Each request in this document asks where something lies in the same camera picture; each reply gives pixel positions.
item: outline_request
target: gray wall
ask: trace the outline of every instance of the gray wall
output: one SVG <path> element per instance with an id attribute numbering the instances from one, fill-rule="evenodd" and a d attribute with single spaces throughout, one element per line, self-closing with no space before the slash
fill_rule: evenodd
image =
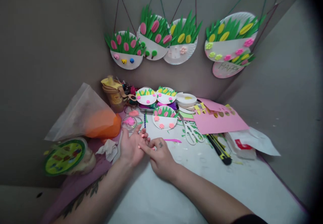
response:
<path id="1" fill-rule="evenodd" d="M 282 156 L 265 159 L 307 207 L 322 162 L 322 43 L 311 7 L 292 5 L 219 100 L 272 140 Z"/>
<path id="2" fill-rule="evenodd" d="M 82 82 L 101 94 L 111 73 L 100 2 L 0 0 L 0 13 L 0 184 L 57 187 L 42 139 Z"/>
<path id="3" fill-rule="evenodd" d="M 146 6 L 150 0 L 124 0 L 128 13 L 132 20 L 135 30 L 140 24 L 140 15 L 143 6 Z M 180 0 L 162 0 L 166 18 L 171 21 Z M 113 63 L 115 74 L 130 83 L 142 87 L 150 86 L 157 88 L 160 85 L 169 86 L 177 91 L 193 93 L 196 96 L 217 99 L 222 91 L 234 80 L 235 77 L 227 79 L 218 79 L 212 74 L 213 62 L 206 58 L 204 53 L 204 42 L 206 39 L 205 29 L 217 19 L 224 18 L 238 0 L 197 0 L 198 23 L 203 20 L 203 25 L 199 35 L 197 48 L 192 57 L 181 65 L 170 65 L 163 59 L 158 61 L 149 61 L 143 59 L 142 64 L 135 70 L 125 70 Z M 257 16 L 261 15 L 264 0 L 242 0 L 233 12 L 250 11 Z M 273 6 L 275 0 L 267 0 L 265 12 Z M 267 27 L 266 34 L 283 16 L 294 0 L 285 0 L 281 4 L 270 24 Z M 104 18 L 107 25 L 107 32 L 113 33 L 115 12 L 117 0 L 102 0 Z M 151 8 L 154 13 L 162 15 L 160 0 L 152 0 Z M 174 19 L 182 15 L 187 16 L 189 11 L 195 12 L 194 0 L 182 0 Z M 120 1 L 117 16 L 116 31 L 126 30 L 129 27 L 133 32 L 125 9 Z"/>

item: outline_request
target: plastic bag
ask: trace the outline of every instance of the plastic bag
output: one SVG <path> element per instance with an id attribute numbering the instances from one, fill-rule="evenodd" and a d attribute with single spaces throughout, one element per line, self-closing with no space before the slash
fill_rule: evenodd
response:
<path id="1" fill-rule="evenodd" d="M 47 133 L 45 140 L 59 141 L 81 135 L 108 139 L 117 136 L 120 127 L 120 116 L 112 111 L 90 85 L 83 83 Z"/>

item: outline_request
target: black sleeve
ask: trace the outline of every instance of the black sleeve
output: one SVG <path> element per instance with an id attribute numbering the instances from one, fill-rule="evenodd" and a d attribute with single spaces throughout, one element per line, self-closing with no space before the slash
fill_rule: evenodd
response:
<path id="1" fill-rule="evenodd" d="M 236 219 L 232 224 L 267 224 L 267 222 L 255 214 L 249 214 Z"/>

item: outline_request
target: tattooed arm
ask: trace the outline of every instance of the tattooed arm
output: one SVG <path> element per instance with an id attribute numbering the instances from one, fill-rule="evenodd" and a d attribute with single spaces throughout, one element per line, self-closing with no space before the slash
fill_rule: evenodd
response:
<path id="1" fill-rule="evenodd" d="M 73 200 L 53 224 L 96 224 L 104 221 L 134 167 L 144 156 L 144 152 L 138 148 L 139 143 L 146 146 L 150 141 L 146 129 L 138 134 L 140 128 L 141 125 L 137 126 L 131 137 L 128 130 L 123 129 L 120 158 L 106 174 Z"/>

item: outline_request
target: tattoo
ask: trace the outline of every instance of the tattoo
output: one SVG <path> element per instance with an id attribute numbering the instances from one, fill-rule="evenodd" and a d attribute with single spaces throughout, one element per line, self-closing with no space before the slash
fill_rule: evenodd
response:
<path id="1" fill-rule="evenodd" d="M 84 196 L 88 196 L 90 193 L 90 198 L 94 193 L 98 192 L 99 189 L 99 182 L 102 181 L 102 179 L 107 175 L 108 172 L 103 174 L 101 177 L 99 177 L 96 181 L 94 181 L 92 184 L 90 184 L 78 197 L 76 197 L 74 200 L 72 200 L 62 211 L 61 216 L 64 216 L 63 218 L 67 217 L 68 214 L 70 214 L 73 211 L 74 204 L 76 203 L 75 210 L 78 208 L 78 206 L 82 203 Z"/>

